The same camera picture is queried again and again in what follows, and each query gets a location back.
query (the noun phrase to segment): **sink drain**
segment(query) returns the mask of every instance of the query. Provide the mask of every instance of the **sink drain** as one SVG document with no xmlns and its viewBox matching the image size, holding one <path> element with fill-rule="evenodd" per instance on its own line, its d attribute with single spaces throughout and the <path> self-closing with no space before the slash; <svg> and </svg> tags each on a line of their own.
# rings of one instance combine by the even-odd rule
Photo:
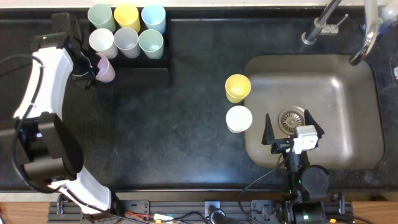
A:
<svg viewBox="0 0 398 224">
<path fill-rule="evenodd" d="M 292 135 L 294 134 L 296 127 L 300 127 L 305 124 L 304 110 L 298 106 L 284 109 L 279 113 L 278 123 L 284 133 Z"/>
</svg>

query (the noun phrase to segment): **sink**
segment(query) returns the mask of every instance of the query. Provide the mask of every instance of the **sink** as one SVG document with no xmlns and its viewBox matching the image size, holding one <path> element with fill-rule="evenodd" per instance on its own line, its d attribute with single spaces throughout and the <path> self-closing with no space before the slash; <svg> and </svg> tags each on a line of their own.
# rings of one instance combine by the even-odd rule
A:
<svg viewBox="0 0 398 224">
<path fill-rule="evenodd" d="M 252 89 L 244 105 L 253 115 L 245 132 L 246 150 L 259 166 L 276 166 L 279 155 L 261 144 L 266 114 L 275 138 L 286 138 L 304 125 L 308 109 L 325 134 L 308 151 L 311 164 L 329 169 L 373 168 L 384 155 L 373 71 L 366 62 L 348 63 L 349 55 L 262 55 L 244 74 Z"/>
</svg>

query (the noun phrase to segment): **chrome faucet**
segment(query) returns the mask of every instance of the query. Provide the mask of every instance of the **chrome faucet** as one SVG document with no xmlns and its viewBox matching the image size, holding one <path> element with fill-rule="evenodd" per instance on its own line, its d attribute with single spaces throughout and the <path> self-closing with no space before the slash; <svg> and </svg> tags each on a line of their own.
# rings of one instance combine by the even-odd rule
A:
<svg viewBox="0 0 398 224">
<path fill-rule="evenodd" d="M 341 0 L 332 0 L 322 12 L 321 16 L 313 21 L 310 30 L 302 34 L 302 40 L 305 44 L 314 44 L 315 41 L 317 41 L 317 36 L 325 34 L 325 30 L 331 30 L 330 32 L 327 32 L 327 34 L 336 34 L 338 32 L 338 25 L 343 22 L 347 15 L 337 25 L 327 25 L 326 22 L 340 2 Z M 364 5 L 366 15 L 365 38 L 361 49 L 349 58 L 349 63 L 351 65 L 359 64 L 368 55 L 376 41 L 377 32 L 379 30 L 377 1 L 364 0 Z"/>
</svg>

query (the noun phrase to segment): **yellow cup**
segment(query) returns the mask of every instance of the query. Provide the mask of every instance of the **yellow cup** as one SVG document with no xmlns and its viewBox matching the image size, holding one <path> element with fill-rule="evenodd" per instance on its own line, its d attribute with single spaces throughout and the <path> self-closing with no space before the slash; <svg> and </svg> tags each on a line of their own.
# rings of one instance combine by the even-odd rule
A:
<svg viewBox="0 0 398 224">
<path fill-rule="evenodd" d="M 138 9 L 133 4 L 123 4 L 118 6 L 114 10 L 114 19 L 121 27 L 132 28 L 137 32 L 141 29 Z"/>
<path fill-rule="evenodd" d="M 225 82 L 226 97 L 232 103 L 239 103 L 242 101 L 248 96 L 250 90 L 250 81 L 244 75 L 231 75 Z"/>
</svg>

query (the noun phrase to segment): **plastic cup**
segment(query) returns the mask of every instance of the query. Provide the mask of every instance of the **plastic cup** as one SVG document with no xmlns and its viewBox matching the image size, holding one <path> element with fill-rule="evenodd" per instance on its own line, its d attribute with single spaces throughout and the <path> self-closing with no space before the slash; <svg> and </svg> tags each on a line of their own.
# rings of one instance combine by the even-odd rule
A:
<svg viewBox="0 0 398 224">
<path fill-rule="evenodd" d="M 112 9 L 107 4 L 96 4 L 88 10 L 88 20 L 97 29 L 105 28 L 114 32 L 116 25 L 112 16 Z"/>
<path fill-rule="evenodd" d="M 232 103 L 239 103 L 242 101 L 248 96 L 250 90 L 250 81 L 244 75 L 231 75 L 225 82 L 226 97 Z"/>
<path fill-rule="evenodd" d="M 232 133 L 247 130 L 253 121 L 249 109 L 244 106 L 234 106 L 226 114 L 226 125 Z"/>
<path fill-rule="evenodd" d="M 151 59 L 159 59 L 163 56 L 163 36 L 157 30 L 149 29 L 142 32 L 138 44 Z"/>
<path fill-rule="evenodd" d="M 110 30 L 100 28 L 94 30 L 88 39 L 90 46 L 107 58 L 115 58 L 118 54 L 118 48 L 114 44 L 114 37 Z"/>
<path fill-rule="evenodd" d="M 146 6 L 141 12 L 142 20 L 148 29 L 163 34 L 166 31 L 166 10 L 161 5 Z"/>
<path fill-rule="evenodd" d="M 101 60 L 98 62 L 97 67 L 99 72 L 95 78 L 101 82 L 110 82 L 115 77 L 114 68 L 110 64 L 109 60 L 103 54 L 98 54 Z"/>
<path fill-rule="evenodd" d="M 141 25 L 139 23 L 138 9 L 133 4 L 123 4 L 114 10 L 114 19 L 121 27 L 129 27 L 139 32 Z"/>
<path fill-rule="evenodd" d="M 114 44 L 128 58 L 136 58 L 141 52 L 138 45 L 138 34 L 132 28 L 125 27 L 116 31 Z"/>
</svg>

